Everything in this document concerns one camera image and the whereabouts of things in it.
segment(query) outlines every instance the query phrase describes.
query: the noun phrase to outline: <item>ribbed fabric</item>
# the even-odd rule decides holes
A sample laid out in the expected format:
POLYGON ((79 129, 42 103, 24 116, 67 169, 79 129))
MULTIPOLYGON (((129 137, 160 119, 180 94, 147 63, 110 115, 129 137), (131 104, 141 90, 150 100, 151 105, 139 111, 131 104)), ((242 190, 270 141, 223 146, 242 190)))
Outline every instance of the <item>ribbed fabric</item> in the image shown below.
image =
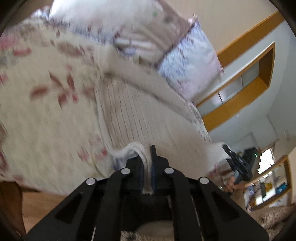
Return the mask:
POLYGON ((96 89, 99 125, 111 155, 136 151, 145 166, 151 192, 150 146, 187 177, 206 175, 227 157, 212 143, 195 106, 187 103, 153 69, 133 64, 107 46, 98 52, 101 79, 96 89))

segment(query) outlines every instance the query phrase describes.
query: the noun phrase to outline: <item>cushion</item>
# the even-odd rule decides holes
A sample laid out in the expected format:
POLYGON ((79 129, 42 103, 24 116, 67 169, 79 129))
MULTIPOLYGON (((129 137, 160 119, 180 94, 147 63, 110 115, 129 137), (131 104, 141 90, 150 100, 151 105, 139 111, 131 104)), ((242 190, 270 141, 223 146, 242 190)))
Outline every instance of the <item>cushion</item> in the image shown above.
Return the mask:
POLYGON ((50 18, 70 23, 99 42, 113 42, 127 55, 157 63, 190 28, 163 0, 55 0, 50 18))
POLYGON ((192 21, 188 34, 158 65, 159 73, 186 100, 202 93, 223 72, 200 23, 192 21))

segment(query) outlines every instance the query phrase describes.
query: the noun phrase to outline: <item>silver screw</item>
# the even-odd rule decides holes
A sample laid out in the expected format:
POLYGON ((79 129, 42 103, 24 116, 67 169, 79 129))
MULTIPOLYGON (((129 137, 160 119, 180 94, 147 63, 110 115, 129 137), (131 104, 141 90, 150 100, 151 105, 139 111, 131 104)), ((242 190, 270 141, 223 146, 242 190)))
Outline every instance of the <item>silver screw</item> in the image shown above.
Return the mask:
POLYGON ((131 173, 131 170, 128 169, 128 168, 123 168, 123 169, 121 170, 121 173, 122 173, 123 175, 127 175, 127 174, 130 174, 130 173, 131 173))
POLYGON ((166 173, 166 174, 172 174, 173 172, 174 172, 174 169, 171 168, 171 167, 167 167, 167 168, 165 169, 165 173, 166 173))
POLYGON ((200 183, 201 184, 208 184, 209 183, 209 179, 207 179, 206 177, 202 177, 202 178, 200 178, 200 183))
POLYGON ((86 180, 86 184, 89 185, 89 186, 93 185, 95 183, 96 183, 96 180, 94 178, 92 178, 92 177, 86 180))

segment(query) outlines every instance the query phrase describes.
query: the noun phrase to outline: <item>wooden floor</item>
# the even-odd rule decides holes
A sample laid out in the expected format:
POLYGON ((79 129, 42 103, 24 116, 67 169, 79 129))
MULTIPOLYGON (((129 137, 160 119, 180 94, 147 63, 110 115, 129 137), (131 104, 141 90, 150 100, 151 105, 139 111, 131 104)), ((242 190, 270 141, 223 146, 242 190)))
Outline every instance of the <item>wooden floor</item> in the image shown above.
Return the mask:
POLYGON ((65 196, 47 193, 24 192, 22 213, 26 231, 34 227, 64 198, 65 196))

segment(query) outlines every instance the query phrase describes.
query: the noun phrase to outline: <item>pillowcase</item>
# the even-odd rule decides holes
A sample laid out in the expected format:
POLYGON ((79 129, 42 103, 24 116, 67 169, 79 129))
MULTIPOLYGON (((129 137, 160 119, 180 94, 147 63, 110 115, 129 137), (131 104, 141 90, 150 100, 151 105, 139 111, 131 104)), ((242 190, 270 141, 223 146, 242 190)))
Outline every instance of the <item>pillowcase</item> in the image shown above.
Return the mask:
POLYGON ((49 17, 150 64, 157 63, 190 28, 164 0, 55 0, 49 17))
POLYGON ((186 100, 203 92, 223 72, 197 19, 184 39, 158 65, 158 72, 186 100))

